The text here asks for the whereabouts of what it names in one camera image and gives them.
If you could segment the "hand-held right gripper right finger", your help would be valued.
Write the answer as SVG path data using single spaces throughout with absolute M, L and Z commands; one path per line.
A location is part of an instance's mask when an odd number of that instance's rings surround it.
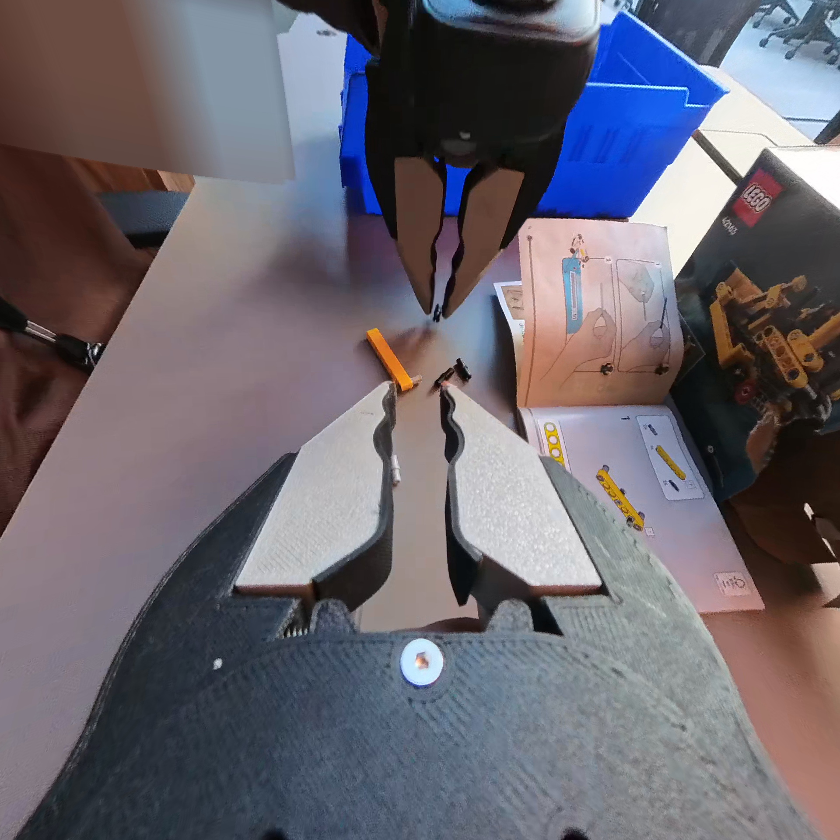
M 538 451 L 454 385 L 439 391 L 447 568 L 459 605 L 592 595 L 602 577 Z

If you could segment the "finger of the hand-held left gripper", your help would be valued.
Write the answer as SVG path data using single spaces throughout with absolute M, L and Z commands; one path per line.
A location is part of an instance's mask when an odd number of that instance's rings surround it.
M 504 249 L 523 180 L 521 171 L 491 164 L 468 171 L 458 209 L 458 246 L 444 292 L 444 319 L 465 302 Z
M 396 250 L 420 308 L 434 306 L 436 243 L 443 226 L 446 170 L 435 159 L 394 161 Z

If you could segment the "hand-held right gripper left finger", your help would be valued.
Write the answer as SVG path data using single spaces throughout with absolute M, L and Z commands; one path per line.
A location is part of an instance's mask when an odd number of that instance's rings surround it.
M 353 613 L 392 570 L 392 431 L 396 387 L 384 382 L 296 453 L 234 588 L 337 600 Z

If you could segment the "orange lego beam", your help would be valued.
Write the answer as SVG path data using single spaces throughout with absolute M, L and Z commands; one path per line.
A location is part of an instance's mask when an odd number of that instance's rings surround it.
M 408 374 L 380 330 L 368 329 L 365 338 L 399 393 L 409 392 L 422 383 L 421 375 Z

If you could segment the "blue plastic bin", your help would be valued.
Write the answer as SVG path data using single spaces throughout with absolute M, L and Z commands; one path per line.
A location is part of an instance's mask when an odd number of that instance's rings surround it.
M 341 183 L 356 213 L 382 215 L 365 159 L 371 54 L 352 36 L 344 58 Z M 560 159 L 529 217 L 625 219 L 726 89 L 627 13 L 601 23 L 594 65 L 565 125 Z M 446 165 L 444 213 L 457 216 L 469 169 Z

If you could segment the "lego instruction booklet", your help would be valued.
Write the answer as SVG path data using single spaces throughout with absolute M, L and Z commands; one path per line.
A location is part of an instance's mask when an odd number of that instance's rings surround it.
M 764 603 L 665 399 L 684 360 L 665 229 L 534 218 L 520 280 L 495 285 L 514 346 L 518 423 L 644 542 L 699 614 Z

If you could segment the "black lego set box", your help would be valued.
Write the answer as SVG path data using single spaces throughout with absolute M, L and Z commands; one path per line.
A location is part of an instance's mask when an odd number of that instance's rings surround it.
M 838 146 L 763 150 L 675 287 L 670 394 L 714 497 L 778 561 L 838 562 Z

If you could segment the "black office chair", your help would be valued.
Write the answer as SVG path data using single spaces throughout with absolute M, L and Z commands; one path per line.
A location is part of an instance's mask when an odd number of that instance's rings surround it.
M 806 2 L 760 2 L 753 14 L 748 32 L 755 35 L 760 49 L 775 49 L 785 56 L 800 48 L 802 37 L 797 37 L 802 17 L 805 16 Z
M 800 21 L 789 27 L 783 36 L 785 45 L 793 46 L 785 52 L 784 59 L 792 60 L 800 49 L 811 43 L 823 43 L 823 55 L 828 66 L 838 67 L 839 37 L 831 29 L 831 23 L 839 19 L 838 1 L 814 1 Z

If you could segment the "person's brown clothing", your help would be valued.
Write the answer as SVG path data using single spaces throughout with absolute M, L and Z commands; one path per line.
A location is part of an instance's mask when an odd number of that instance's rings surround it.
M 106 343 L 152 259 L 131 245 L 69 159 L 2 146 L 3 300 L 53 333 Z M 88 377 L 44 343 L 2 330 L 1 530 Z

